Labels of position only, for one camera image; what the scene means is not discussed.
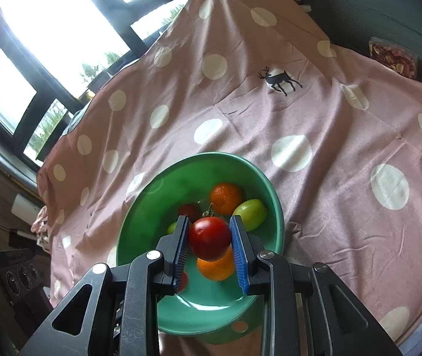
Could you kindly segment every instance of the tomato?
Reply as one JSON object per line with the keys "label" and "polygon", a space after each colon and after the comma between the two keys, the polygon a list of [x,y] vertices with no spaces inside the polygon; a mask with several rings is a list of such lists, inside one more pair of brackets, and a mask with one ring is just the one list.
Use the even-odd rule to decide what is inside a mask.
{"label": "tomato", "polygon": [[225,280],[235,272],[232,247],[229,246],[224,256],[212,262],[198,258],[196,260],[196,267],[207,279],[212,281]]}
{"label": "tomato", "polygon": [[183,272],[183,276],[181,278],[181,284],[179,285],[179,288],[178,288],[178,293],[183,292],[187,286],[188,286],[188,275],[185,272]]}
{"label": "tomato", "polygon": [[202,212],[197,204],[182,204],[178,208],[178,215],[185,215],[191,223],[195,223],[202,217]]}
{"label": "tomato", "polygon": [[220,183],[209,194],[212,208],[223,215],[231,215],[242,202],[242,192],[232,183]]}
{"label": "tomato", "polygon": [[176,229],[176,222],[170,223],[170,225],[166,228],[167,234],[173,234]]}
{"label": "tomato", "polygon": [[189,245],[196,257],[205,261],[221,258],[231,244],[231,231],[223,219],[198,219],[189,229]]}
{"label": "tomato", "polygon": [[241,216],[243,225],[248,232],[257,229],[267,218],[267,214],[267,208],[260,199],[249,199],[241,203],[232,213],[232,215]]}

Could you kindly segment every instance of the triangular cutout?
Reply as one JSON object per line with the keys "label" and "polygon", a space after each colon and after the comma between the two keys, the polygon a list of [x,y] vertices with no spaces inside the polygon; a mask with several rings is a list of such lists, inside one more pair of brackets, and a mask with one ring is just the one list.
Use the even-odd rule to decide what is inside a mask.
{"label": "triangular cutout", "polygon": [[86,314],[87,304],[92,293],[92,285],[83,285],[79,292],[64,307],[53,321],[53,328],[61,332],[77,336],[81,333],[82,322]]}
{"label": "triangular cutout", "polygon": [[349,298],[345,296],[339,286],[330,285],[329,293],[333,300],[333,306],[336,311],[340,329],[345,335],[358,329],[368,327],[368,323],[364,316],[356,309]]}

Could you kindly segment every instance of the bowl rim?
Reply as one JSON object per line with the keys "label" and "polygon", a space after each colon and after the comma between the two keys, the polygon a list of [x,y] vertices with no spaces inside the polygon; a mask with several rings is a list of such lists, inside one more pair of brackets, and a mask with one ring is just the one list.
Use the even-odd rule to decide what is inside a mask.
{"label": "bowl rim", "polygon": [[[220,156],[220,157],[226,157],[226,158],[231,158],[231,159],[235,159],[238,160],[239,162],[241,162],[242,164],[250,167],[252,169],[252,171],[254,171],[255,174],[257,174],[257,176],[260,178],[260,180],[265,184],[265,187],[267,188],[267,191],[270,194],[270,197],[272,199],[272,203],[273,205],[277,206],[277,235],[276,235],[276,253],[277,254],[282,254],[283,249],[284,249],[284,231],[285,231],[285,220],[284,220],[284,212],[283,209],[281,208],[281,203],[280,203],[280,199],[278,198],[277,192],[275,191],[272,182],[270,182],[270,180],[267,178],[267,176],[264,174],[264,172],[259,169],[259,167],[257,167],[255,164],[253,164],[252,162],[250,162],[249,160],[240,157],[238,155],[234,155],[231,153],[227,153],[227,152],[221,152],[221,151],[209,151],[209,152],[203,152],[203,153],[199,153],[199,154],[195,154],[195,155],[191,155],[189,157],[183,158],[181,160],[179,160],[178,162],[173,163],[172,165],[168,166],[166,169],[164,169],[163,171],[159,172],[157,175],[155,175],[155,177],[140,191],[139,195],[137,196],[137,198],[135,199],[135,201],[130,205],[124,220],[122,221],[122,226],[120,227],[120,232],[119,232],[119,237],[117,240],[117,251],[115,254],[115,263],[118,265],[118,254],[119,254],[119,246],[120,246],[120,241],[122,238],[122,231],[124,229],[124,225],[125,225],[125,221],[127,220],[127,217],[129,216],[130,212],[132,211],[132,209],[139,203],[139,199],[143,196],[145,196],[146,189],[151,186],[151,184],[153,184],[155,182],[155,180],[158,177],[162,177],[164,175],[167,174],[167,172],[174,170],[177,166],[182,166],[185,164],[188,164],[190,160],[195,160],[195,159],[206,159],[209,157],[215,157],[215,156]],[[176,331],[176,330],[172,330],[170,328],[167,327],[163,327],[158,325],[158,329],[161,331],[164,331],[166,333],[172,334],[172,335],[179,335],[179,336],[190,336],[190,335],[201,335],[203,333],[210,333],[210,332],[215,332],[218,331],[224,327],[227,327],[229,324],[231,324],[232,322],[234,322],[236,319],[238,319],[239,317],[242,316],[242,314],[248,310],[248,308],[250,308],[250,306],[252,306],[252,304],[255,303],[255,300],[257,299],[258,296],[247,296],[248,298],[246,299],[246,303],[243,304],[243,306],[232,316],[230,317],[228,320],[226,320],[225,322],[222,323],[222,325],[210,329],[210,330],[206,330],[206,331],[202,331],[202,330],[196,330],[196,331]]]}

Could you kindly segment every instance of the window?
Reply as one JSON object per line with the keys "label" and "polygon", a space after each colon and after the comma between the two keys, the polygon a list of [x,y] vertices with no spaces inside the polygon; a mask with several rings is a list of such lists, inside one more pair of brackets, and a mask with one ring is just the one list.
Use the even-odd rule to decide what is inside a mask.
{"label": "window", "polygon": [[0,49],[0,123],[12,135],[34,95],[35,89]]}
{"label": "window", "polygon": [[38,170],[74,128],[73,114],[138,60],[186,2],[0,0],[1,144]]}

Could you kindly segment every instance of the bowl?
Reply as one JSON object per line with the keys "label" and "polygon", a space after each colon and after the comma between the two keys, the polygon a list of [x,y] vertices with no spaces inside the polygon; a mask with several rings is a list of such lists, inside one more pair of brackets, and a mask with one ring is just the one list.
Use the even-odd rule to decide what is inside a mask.
{"label": "bowl", "polygon": [[[266,249],[281,254],[284,215],[272,184],[251,162],[236,155],[207,152],[193,155],[158,174],[138,195],[125,217],[117,245],[117,265],[130,263],[154,249],[166,228],[177,220],[183,203],[198,202],[204,211],[208,195],[221,182],[243,189],[244,199],[258,198],[267,207],[265,221],[252,234]],[[236,340],[262,323],[262,299],[246,296],[235,273],[221,282],[204,278],[188,250],[188,286],[158,303],[158,328],[180,336],[200,336],[208,343]]]}

